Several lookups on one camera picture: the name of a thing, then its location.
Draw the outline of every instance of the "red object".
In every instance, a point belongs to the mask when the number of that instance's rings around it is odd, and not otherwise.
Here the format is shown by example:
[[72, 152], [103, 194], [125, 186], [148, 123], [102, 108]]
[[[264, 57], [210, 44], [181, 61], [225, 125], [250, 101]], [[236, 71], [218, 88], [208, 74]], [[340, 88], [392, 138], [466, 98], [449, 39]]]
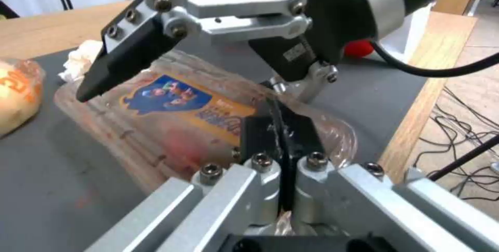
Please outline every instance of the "red object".
[[373, 51], [374, 48], [367, 40], [353, 41], [345, 47], [345, 55], [350, 57], [362, 58], [370, 55]]

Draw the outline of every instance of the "white tissue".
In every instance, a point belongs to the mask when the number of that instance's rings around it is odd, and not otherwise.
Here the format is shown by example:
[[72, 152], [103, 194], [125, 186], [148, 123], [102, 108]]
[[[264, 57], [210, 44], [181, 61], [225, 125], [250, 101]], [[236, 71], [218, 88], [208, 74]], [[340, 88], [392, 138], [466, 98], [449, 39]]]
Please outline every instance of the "white tissue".
[[68, 60], [64, 63], [66, 70], [59, 73], [59, 77], [66, 82], [82, 77], [90, 69], [101, 48], [101, 41], [84, 41], [77, 50], [69, 53]]

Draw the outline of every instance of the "plastic bread bag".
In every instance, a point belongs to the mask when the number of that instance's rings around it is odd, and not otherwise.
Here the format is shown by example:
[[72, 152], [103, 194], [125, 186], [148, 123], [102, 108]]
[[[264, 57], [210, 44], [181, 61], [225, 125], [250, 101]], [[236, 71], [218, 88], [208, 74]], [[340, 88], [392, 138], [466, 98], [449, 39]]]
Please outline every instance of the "plastic bread bag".
[[[56, 104], [113, 153], [150, 193], [169, 177], [189, 180], [205, 163], [239, 163], [243, 117], [259, 114], [276, 94], [203, 60], [171, 51], [131, 80], [87, 103], [75, 94], [81, 80], [55, 94]], [[348, 165], [357, 142], [350, 126], [291, 98], [295, 113], [310, 117], [336, 167]]]
[[0, 58], [0, 137], [36, 114], [45, 71], [30, 60]]

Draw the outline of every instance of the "printed label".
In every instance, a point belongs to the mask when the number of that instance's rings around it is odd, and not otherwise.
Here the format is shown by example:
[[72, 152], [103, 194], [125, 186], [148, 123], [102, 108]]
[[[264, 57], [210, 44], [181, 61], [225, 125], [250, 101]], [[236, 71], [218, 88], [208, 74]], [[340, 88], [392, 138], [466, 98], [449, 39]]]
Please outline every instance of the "printed label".
[[36, 97], [39, 97], [41, 94], [41, 85], [36, 85], [34, 89], [31, 89], [30, 80], [17, 69], [7, 71], [6, 76], [0, 78], [0, 86], [7, 87], [15, 93], [24, 95], [24, 99], [28, 103], [35, 103]]
[[236, 103], [202, 86], [179, 77], [162, 75], [132, 94], [121, 98], [121, 105], [136, 115], [175, 113], [185, 120], [232, 145], [239, 145], [243, 117], [255, 109]]

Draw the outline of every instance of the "robotic arm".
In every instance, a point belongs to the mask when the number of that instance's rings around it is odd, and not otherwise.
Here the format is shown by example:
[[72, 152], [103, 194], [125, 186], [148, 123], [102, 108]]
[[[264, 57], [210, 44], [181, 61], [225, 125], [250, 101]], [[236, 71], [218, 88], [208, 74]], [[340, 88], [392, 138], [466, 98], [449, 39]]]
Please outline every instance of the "robotic arm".
[[344, 46], [380, 39], [431, 0], [135, 0], [101, 32], [104, 46], [79, 101], [132, 78], [188, 35], [248, 41], [285, 81], [328, 78]]

